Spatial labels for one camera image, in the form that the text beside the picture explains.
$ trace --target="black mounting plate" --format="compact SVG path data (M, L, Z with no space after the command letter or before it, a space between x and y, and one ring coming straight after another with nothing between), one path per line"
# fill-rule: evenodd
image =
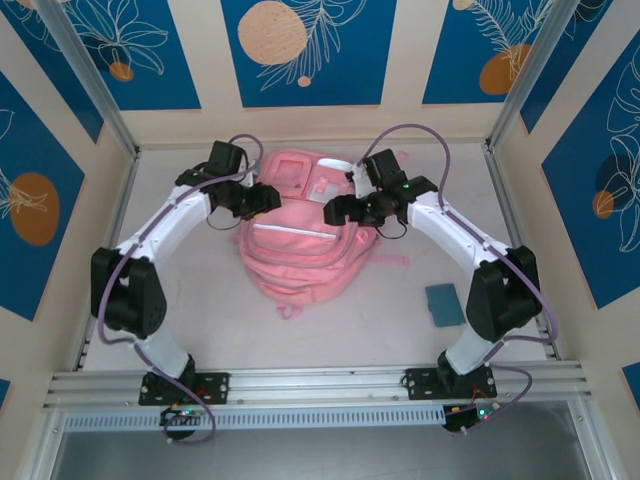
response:
M495 379L491 369L484 365L467 375L457 377L455 385L447 389L438 378L437 368L409 368L405 371L402 385L409 392L409 400L471 399L474 387L482 390L488 398L496 398Z
M228 373L196 373L191 391L207 405L226 405L229 395L229 377ZM169 406L176 402L180 405L196 403L181 391L176 394L175 387L171 391L159 389L158 377L154 373L147 373L143 377L138 405Z

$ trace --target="white wall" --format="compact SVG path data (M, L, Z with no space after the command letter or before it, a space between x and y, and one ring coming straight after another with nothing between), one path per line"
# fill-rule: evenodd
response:
M398 0L380 106L243 109L220 2L170 0L202 110L123 117L142 145L211 142L244 131L263 140L369 139L404 122L425 123L445 137L486 138L501 103L422 105L449 1Z
M596 309L541 164L637 33L638 18L637 0L614 0L531 135L518 118L497 152L568 358L582 362L630 478L640 472L640 412L621 369L640 360L640 290Z
M0 478L10 479L27 453L52 373L68 369L77 353L88 314L89 259L108 238L129 159L107 127L93 143L2 14L0 70L85 174L35 320L0 308L0 378L13 386L0 417Z

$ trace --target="white table surface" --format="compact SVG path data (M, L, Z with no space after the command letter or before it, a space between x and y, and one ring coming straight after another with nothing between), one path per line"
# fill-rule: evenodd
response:
M355 161L366 145L309 144L307 148ZM440 146L394 144L392 148L396 154L408 153L401 165L409 177L421 174L439 183L444 165ZM253 147L247 150L255 154ZM445 196L469 220L508 243L480 145L453 144L451 150L453 165ZM201 149L144 151L120 240L133 234L160 207L182 171L205 161L208 154ZM223 211L216 212L211 221L217 226L233 224ZM198 369L434 363L462 331L461 326L434 326L424 289L454 283L464 306L470 279L420 232L410 230L400 240L383 240L376 250L405 255L409 266L367 264L340 297L307 306L292 320L283 320L276 312L276 302L249 281L237 246L229 241L232 233L199 225L160 272L168 302L165 321L194 356ZM538 336L533 321L522 330ZM544 360L545 353L540 345L515 342L505 346L496 359ZM143 367L129 347L103 345L94 332L85 370Z

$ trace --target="pink backpack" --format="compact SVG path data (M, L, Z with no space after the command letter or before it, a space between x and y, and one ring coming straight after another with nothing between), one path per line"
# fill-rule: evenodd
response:
M270 297L292 305L329 300L349 285L373 250L375 229L324 223L325 204L353 193L345 172L329 166L341 163L295 149L263 160L258 181L280 192L282 207L243 223L240 256Z

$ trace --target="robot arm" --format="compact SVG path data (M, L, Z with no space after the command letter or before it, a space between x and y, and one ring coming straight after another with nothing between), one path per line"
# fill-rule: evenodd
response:
M459 340L438 360L438 377L455 389L460 377L482 366L505 334L523 327L540 313L541 305L522 281L492 253L488 246L511 260L538 286L533 253L522 246L511 249L484 233L457 213L446 200L441 206L437 187L424 177L407 179L393 152L385 150L364 160L348 174L355 195L331 200L325 222L344 225L346 217L363 226L380 227L395 215L431 237L472 278L466 306L468 325ZM484 243L462 228L452 215L469 227Z
M209 161L181 174L165 204L138 232L114 249L99 248L91 260L91 311L97 318L116 265L135 247L109 295L104 323L124 331L155 367L188 387L195 364L163 322L167 302L157 272L218 206L245 220L280 206L278 192L260 183L252 185L250 176L213 184L213 179L238 173L243 157L243 149L215 142ZM207 181L212 184L193 189Z

